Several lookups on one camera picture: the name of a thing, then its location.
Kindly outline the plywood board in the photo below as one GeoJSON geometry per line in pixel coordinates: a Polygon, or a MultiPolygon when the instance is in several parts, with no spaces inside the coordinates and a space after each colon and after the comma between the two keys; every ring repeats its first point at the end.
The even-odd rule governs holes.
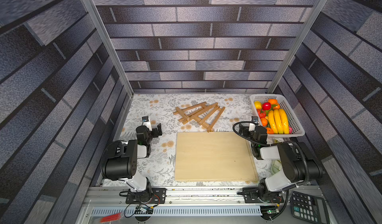
{"type": "Polygon", "coordinates": [[[259,181],[251,147],[234,132],[177,134],[175,180],[259,181]]]}

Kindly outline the small wooden easel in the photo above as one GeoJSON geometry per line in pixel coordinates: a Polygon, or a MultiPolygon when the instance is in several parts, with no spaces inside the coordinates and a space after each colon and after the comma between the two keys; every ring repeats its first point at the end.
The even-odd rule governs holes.
{"type": "Polygon", "coordinates": [[[225,107],[219,106],[217,103],[212,105],[201,104],[200,108],[193,113],[192,119],[207,132],[212,132],[224,111],[225,107]]]}
{"type": "Polygon", "coordinates": [[[175,112],[173,112],[174,115],[180,115],[181,118],[179,119],[179,122],[186,124],[191,120],[191,116],[196,114],[199,110],[204,109],[207,106],[206,102],[202,102],[196,105],[180,108],[176,107],[175,112]]]}

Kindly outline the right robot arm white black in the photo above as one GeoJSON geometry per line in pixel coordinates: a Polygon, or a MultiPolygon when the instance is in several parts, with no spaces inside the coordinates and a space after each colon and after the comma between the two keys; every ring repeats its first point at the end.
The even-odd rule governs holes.
{"type": "Polygon", "coordinates": [[[279,172],[261,179],[255,188],[244,188],[239,195],[257,198],[263,203],[281,201],[283,192],[322,177],[323,170],[305,143],[290,140],[267,144],[266,128],[254,122],[237,122],[232,128],[235,134],[249,142],[254,158],[279,160],[282,165],[279,172]]]}

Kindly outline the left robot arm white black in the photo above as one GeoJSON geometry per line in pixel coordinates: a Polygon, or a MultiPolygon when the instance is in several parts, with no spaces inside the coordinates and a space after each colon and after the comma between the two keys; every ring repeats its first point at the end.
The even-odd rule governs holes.
{"type": "Polygon", "coordinates": [[[116,140],[104,150],[100,169],[104,179],[122,181],[127,184],[128,198],[133,201],[149,203],[153,191],[148,178],[137,171],[137,160],[148,158],[151,154],[151,141],[162,135],[161,124],[156,128],[141,125],[136,128],[137,139],[116,140]]]}

